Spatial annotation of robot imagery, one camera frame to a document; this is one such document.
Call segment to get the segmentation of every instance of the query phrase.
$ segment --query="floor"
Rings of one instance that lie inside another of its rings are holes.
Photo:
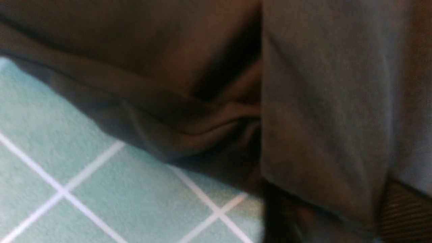
[[[259,200],[105,135],[3,58],[0,104],[0,243],[259,243]]]

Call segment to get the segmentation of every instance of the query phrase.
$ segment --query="tile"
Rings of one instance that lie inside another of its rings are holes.
[[[232,200],[234,197],[239,195],[239,193],[241,193],[241,191],[234,189],[223,183],[220,183],[215,179],[209,178],[207,176],[194,173],[194,172],[185,172],[185,173],[220,208],[223,207],[227,202]]]
[[[13,243],[115,243],[68,201],[60,201]]]
[[[8,63],[0,73],[0,131],[66,184],[114,139],[42,82]]]
[[[263,204],[260,200],[249,197],[226,215],[233,221],[253,242],[260,242],[263,233],[261,222]]]
[[[129,146],[72,193],[129,243],[176,242],[211,214],[165,164]]]
[[[0,144],[0,239],[54,193],[50,185]]]
[[[191,243],[216,242],[242,243],[242,241],[219,219],[191,241]]]

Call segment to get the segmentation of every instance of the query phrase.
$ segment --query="teal tile floor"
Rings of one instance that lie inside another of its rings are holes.
[[[0,243],[259,243],[261,207],[105,135],[0,58]]]

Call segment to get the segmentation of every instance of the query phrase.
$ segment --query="white grout line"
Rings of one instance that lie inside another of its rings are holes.
[[[94,214],[90,209],[88,209],[84,204],[82,204],[76,197],[72,196],[70,193],[64,195],[77,209],[79,209],[84,215],[86,215],[93,223],[95,223],[99,228],[101,228],[105,233],[107,233],[111,238],[113,238],[117,243],[127,243],[117,232],[115,232],[111,227],[109,227],[102,219],[100,219],[96,214]]]
[[[219,207],[179,168],[168,166],[180,180],[182,180],[192,191],[213,211],[219,211]]]
[[[224,213],[220,213],[221,209],[203,192],[203,190],[201,190],[192,181],[191,178],[189,178],[186,174],[184,174],[179,168],[173,166],[168,166],[168,167],[174,172],[174,174],[176,174],[180,178],[180,180],[182,180],[198,196],[199,199],[201,199],[207,206],[209,206],[209,208],[211,208],[216,215],[220,214],[219,218],[222,220],[222,222],[226,224],[226,226],[228,226],[228,228],[230,228],[237,235],[237,237],[239,237],[244,243],[253,243],[252,240],[249,239],[249,237],[247,237],[246,234],[242,230],[240,230],[240,228],[237,227],[235,223],[233,223]],[[238,197],[239,198],[235,198],[235,199],[241,202],[246,198],[246,194],[242,193]]]
[[[221,208],[222,213],[226,213],[229,210],[233,209],[235,206],[239,205],[242,201],[244,201],[248,197],[248,194],[245,192],[240,193],[235,198],[230,200]]]
[[[222,215],[219,217],[222,222],[230,228],[234,234],[237,235],[238,238],[240,238],[244,243],[253,243],[251,239],[239,228],[235,223],[233,223],[226,215]]]
[[[4,68],[4,66],[7,63],[7,59],[6,58],[0,58],[0,71]]]
[[[125,146],[124,142],[117,141],[111,147],[109,147],[105,152],[99,155],[92,163],[90,163],[84,170],[82,170],[77,176],[75,176],[69,183],[64,187],[67,191],[72,191],[81,182],[87,179],[93,172],[95,172],[99,167],[101,167],[109,158],[113,157],[118,151],[120,151]]]
[[[219,217],[224,215],[229,210],[233,209],[235,206],[240,204],[247,198],[246,193],[240,193],[238,196],[229,201],[225,206],[223,206],[218,212],[213,212],[207,219],[201,222],[195,229],[193,229],[189,234],[183,237],[178,243],[188,243],[193,240],[198,234],[200,234],[203,230],[209,227],[214,221],[216,221]]]
[[[2,143],[7,149],[18,156],[27,166],[34,170],[40,177],[42,177],[47,183],[54,187],[58,193],[53,196],[48,202],[43,204],[38,210],[31,214],[26,220],[24,220],[18,227],[16,227],[10,234],[3,238],[0,243],[10,243],[16,237],[18,237],[26,228],[32,223],[37,221],[44,213],[58,203],[63,197],[69,200],[72,205],[79,209],[85,214],[90,220],[92,220],[97,226],[99,226],[105,233],[111,236],[117,243],[127,243],[119,234],[111,229],[102,219],[97,217],[91,210],[83,205],[77,198],[69,193],[68,190],[72,190],[96,171],[104,162],[106,162],[111,156],[118,152],[124,147],[123,142],[116,142],[110,148],[108,148],[103,154],[98,156],[94,162],[87,166],[81,173],[75,176],[68,184],[67,189],[63,188],[54,178],[46,173],[40,165],[28,157],[23,151],[15,146],[6,136],[0,132],[0,143]]]
[[[216,221],[219,218],[218,213],[213,213],[210,215],[207,219],[205,219],[203,222],[201,222],[198,226],[195,227],[189,234],[184,236],[181,240],[179,240],[178,243],[188,243],[191,240],[193,240],[195,237],[197,237],[203,230],[205,230],[207,227],[209,227],[211,224],[213,224],[214,221]]]
[[[38,208],[34,213],[32,213],[28,218],[26,218],[22,223],[15,227],[8,235],[6,235],[0,243],[9,243],[22,234],[30,225],[36,222],[42,215],[44,215],[48,210],[50,210],[54,205],[56,205],[63,195],[58,192],[46,203],[44,203],[40,208]]]

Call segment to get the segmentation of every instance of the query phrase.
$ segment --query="wrinkled cloth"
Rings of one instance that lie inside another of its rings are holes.
[[[1,0],[0,55],[161,161],[371,242],[389,176],[432,196],[432,2]]]

